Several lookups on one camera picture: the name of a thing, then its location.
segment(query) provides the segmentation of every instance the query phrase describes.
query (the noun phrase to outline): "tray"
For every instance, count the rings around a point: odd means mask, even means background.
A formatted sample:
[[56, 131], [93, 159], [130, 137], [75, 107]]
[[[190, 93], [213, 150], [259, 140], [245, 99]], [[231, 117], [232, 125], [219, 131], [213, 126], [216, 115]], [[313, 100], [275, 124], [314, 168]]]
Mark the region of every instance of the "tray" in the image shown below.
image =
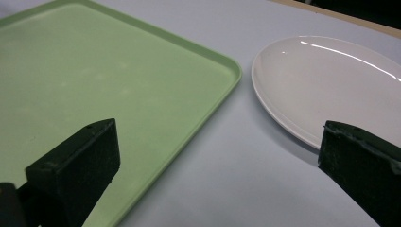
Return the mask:
[[241, 78], [235, 61], [87, 1], [0, 20], [0, 181], [89, 123], [115, 118], [121, 168], [85, 226], [112, 226]]

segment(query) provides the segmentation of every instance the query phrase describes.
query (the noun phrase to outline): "plastic tray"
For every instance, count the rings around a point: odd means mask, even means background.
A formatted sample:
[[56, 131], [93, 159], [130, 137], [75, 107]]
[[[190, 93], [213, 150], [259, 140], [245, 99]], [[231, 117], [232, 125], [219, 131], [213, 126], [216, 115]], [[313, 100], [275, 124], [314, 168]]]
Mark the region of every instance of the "plastic tray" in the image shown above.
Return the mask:
[[1, 182], [115, 118], [121, 168], [85, 226], [118, 223], [241, 78], [212, 50], [87, 1], [0, 20]]

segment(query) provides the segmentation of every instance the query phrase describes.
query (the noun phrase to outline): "white table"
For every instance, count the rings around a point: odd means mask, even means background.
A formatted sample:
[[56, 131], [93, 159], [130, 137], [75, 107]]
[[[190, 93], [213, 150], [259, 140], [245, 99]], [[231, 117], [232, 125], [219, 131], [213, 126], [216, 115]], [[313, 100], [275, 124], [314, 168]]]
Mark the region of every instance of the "white table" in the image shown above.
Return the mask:
[[[43, 0], [7, 0], [0, 17]], [[265, 45], [317, 35], [401, 64], [401, 40], [266, 0], [98, 0], [239, 62], [243, 79], [120, 226], [377, 226], [317, 168], [318, 151], [259, 104], [253, 58]]]

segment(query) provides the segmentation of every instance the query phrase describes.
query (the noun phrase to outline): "tray rim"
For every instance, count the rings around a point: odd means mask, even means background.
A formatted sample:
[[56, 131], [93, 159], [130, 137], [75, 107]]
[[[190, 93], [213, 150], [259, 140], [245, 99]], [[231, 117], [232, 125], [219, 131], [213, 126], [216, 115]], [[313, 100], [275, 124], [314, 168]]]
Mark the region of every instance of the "tray rim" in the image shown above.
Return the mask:
[[210, 106], [209, 110], [206, 110], [205, 115], [199, 118], [197, 124], [194, 124], [192, 131], [190, 131], [186, 136], [183, 136], [183, 140], [181, 143], [177, 144], [177, 147], [167, 155], [167, 158], [164, 160], [163, 164], [155, 168], [154, 174], [151, 175], [148, 180], [142, 184], [142, 188], [138, 189], [136, 192], [132, 193], [131, 197], [127, 200], [127, 202], [122, 204], [122, 213], [119, 216], [115, 216], [110, 219], [109, 224], [115, 225], [125, 215], [130, 211], [130, 209], [141, 200], [141, 198], [147, 193], [147, 190], [153, 185], [153, 183], [163, 174], [163, 172], [168, 168], [168, 166], [174, 161], [174, 159], [181, 153], [184, 147], [190, 142], [190, 140], [196, 135], [196, 133], [201, 129], [201, 127], [207, 122], [207, 120], [211, 117], [211, 115], [218, 110], [218, 107], [223, 103], [223, 101], [228, 97], [228, 95], [234, 90], [237, 84], [242, 79], [242, 68], [239, 63], [232, 58], [225, 56], [223, 54], [218, 53], [215, 50], [212, 50], [206, 46], [201, 44], [197, 44], [187, 40], [184, 37], [176, 35], [172, 32], [169, 32], [160, 27], [154, 26], [150, 23], [142, 21], [140, 19], [134, 18], [128, 14], [124, 14], [123, 12], [117, 11], [115, 9], [110, 9], [106, 6], [102, 6], [98, 3], [87, 1], [87, 0], [56, 0], [48, 3], [44, 3], [37, 7], [26, 9], [20, 12], [17, 12], [13, 15], [7, 16], [5, 18], [0, 19], [0, 29], [3, 27], [12, 25], [14, 23], [21, 22], [31, 16], [35, 16], [37, 14], [46, 12], [48, 10], [67, 7], [69, 5], [81, 5], [89, 9], [93, 9], [97, 12], [100, 12], [106, 16], [114, 18], [121, 23], [128, 24], [130, 26], [134, 26], [142, 29], [143, 31], [155, 35], [159, 38], [162, 38], [172, 44], [179, 46], [180, 48], [184, 48], [192, 53], [198, 54], [203, 58], [206, 58], [210, 61], [213, 61], [228, 70], [232, 71], [233, 79], [230, 80], [229, 86], [225, 89], [225, 91], [221, 94], [219, 98], [217, 98], [215, 103]]

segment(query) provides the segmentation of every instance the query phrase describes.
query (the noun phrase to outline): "white plate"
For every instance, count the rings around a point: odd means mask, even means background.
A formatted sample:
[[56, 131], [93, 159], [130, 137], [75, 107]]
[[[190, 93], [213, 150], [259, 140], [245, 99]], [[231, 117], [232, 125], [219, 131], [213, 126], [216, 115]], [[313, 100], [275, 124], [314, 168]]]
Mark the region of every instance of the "white plate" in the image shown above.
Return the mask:
[[289, 38], [256, 56], [252, 76], [269, 114], [314, 148], [326, 120], [401, 147], [401, 66], [370, 49], [324, 37]]

